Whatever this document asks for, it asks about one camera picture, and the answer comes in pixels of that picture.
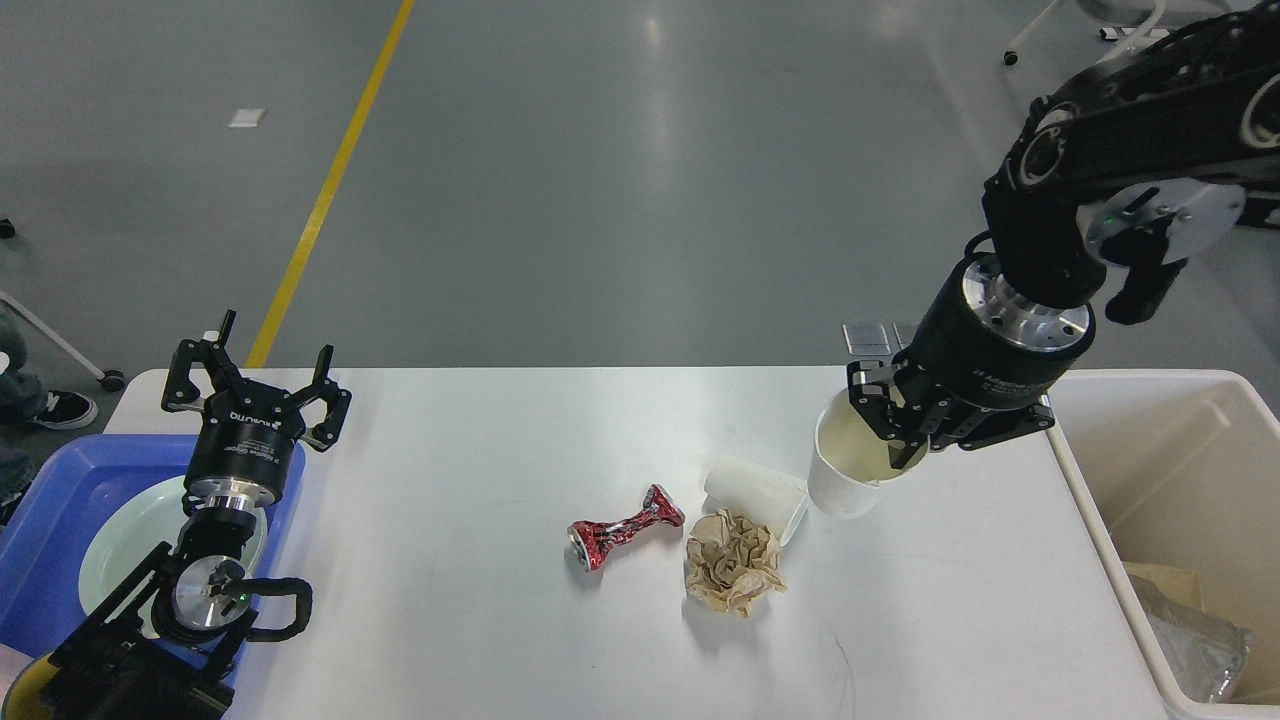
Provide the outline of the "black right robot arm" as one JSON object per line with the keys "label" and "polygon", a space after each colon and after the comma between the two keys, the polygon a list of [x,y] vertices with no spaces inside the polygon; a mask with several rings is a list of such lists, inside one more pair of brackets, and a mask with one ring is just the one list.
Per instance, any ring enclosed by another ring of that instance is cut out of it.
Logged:
{"label": "black right robot arm", "polygon": [[1277,4],[1100,61],[1038,97],[984,184],[974,236],[911,341],[847,366],[847,404],[891,475],[928,452],[1047,430],[1047,393],[1093,345],[1091,300],[1149,320],[1189,258],[1277,188]]}

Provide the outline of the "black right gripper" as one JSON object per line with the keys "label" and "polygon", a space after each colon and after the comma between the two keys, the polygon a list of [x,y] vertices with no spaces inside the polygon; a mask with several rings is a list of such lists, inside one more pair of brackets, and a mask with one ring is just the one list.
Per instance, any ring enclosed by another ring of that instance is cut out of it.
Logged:
{"label": "black right gripper", "polygon": [[1047,430],[1043,396],[1096,336],[1089,304],[1036,304],[1006,279],[995,255],[964,258],[896,359],[846,365],[847,398],[886,445],[895,471],[947,448],[942,427],[975,427],[956,446],[975,451]]}

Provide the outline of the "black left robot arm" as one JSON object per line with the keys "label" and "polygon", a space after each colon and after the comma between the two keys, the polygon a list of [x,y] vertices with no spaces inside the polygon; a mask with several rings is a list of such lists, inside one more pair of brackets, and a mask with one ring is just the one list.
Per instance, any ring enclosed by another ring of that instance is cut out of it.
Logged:
{"label": "black left robot arm", "polygon": [[352,396],[332,378],[330,345],[300,389],[244,377],[227,352],[234,320],[228,311],[211,336],[172,355],[161,407],[201,420],[183,477],[186,523],[49,655],[35,700],[52,719],[220,719],[241,647],[289,641],[310,623],[312,587],[259,577],[244,550],[285,497],[298,446],[328,451]]}

